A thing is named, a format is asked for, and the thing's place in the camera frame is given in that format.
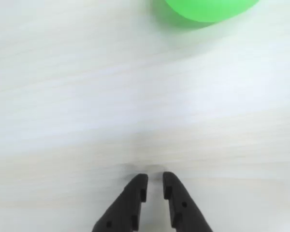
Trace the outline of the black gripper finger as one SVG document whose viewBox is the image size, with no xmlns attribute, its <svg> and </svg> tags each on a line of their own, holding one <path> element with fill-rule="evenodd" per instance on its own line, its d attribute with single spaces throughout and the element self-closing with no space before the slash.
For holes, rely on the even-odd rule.
<svg viewBox="0 0 290 232">
<path fill-rule="evenodd" d="M 177 232 L 212 232 L 203 214 L 180 179 L 164 172 L 163 196 L 168 200 L 171 227 Z"/>
<path fill-rule="evenodd" d="M 141 204 L 146 202 L 148 175 L 136 175 L 95 223 L 93 232 L 137 232 Z"/>
</svg>

